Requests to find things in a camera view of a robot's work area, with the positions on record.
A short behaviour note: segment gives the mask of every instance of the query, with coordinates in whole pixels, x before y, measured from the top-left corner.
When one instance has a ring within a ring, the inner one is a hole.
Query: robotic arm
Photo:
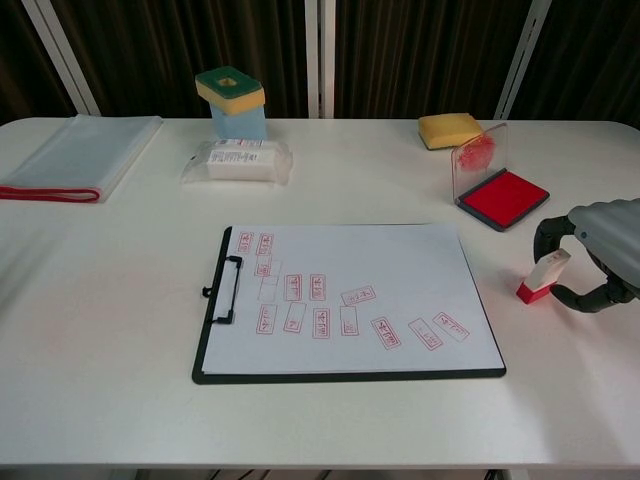
[[[566,216],[543,220],[533,244],[535,261],[557,250],[565,235],[575,235],[607,281],[585,295],[554,285],[551,293],[558,300],[594,313],[640,298],[640,198],[576,207]]]

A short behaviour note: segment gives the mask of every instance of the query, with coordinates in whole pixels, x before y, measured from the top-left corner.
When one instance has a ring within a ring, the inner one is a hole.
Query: yellow sponge
[[[196,75],[196,90],[227,115],[238,115],[265,103],[260,82],[233,67],[220,67]]]
[[[457,147],[482,133],[482,127],[468,113],[443,113],[420,117],[418,130],[429,150]]]

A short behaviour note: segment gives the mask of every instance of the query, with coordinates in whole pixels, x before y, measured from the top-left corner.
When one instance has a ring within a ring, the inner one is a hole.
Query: clipboard clip
[[[236,304],[236,296],[238,294],[238,279],[240,278],[240,268],[242,267],[242,257],[236,255],[229,255],[225,258],[225,262],[233,262],[236,264],[236,279],[233,285],[233,297],[231,298],[231,308],[226,317],[217,317],[211,320],[212,323],[221,323],[223,325],[230,325],[233,322],[233,309]],[[213,292],[213,286],[202,287],[202,296],[205,298],[211,297]]]

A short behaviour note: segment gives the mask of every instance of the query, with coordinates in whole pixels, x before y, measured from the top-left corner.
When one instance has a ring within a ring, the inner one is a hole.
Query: blue container
[[[220,138],[267,140],[267,125],[263,106],[238,115],[227,115],[215,105],[209,104],[209,106],[211,107],[213,126]]]

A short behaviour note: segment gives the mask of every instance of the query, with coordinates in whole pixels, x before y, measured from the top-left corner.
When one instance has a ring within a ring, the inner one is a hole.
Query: white table
[[[0,175],[61,123],[0,128]],[[514,295],[540,220],[638,195],[640,133],[509,125],[511,167],[551,198],[508,233],[452,204],[449,151],[404,120],[269,121],[295,156],[285,188],[180,185],[210,121],[166,120],[104,205],[0,201],[0,465],[640,466],[640,302],[585,315]],[[459,226],[504,378],[192,383],[225,226],[436,221]],[[563,246],[564,283],[601,283]]]

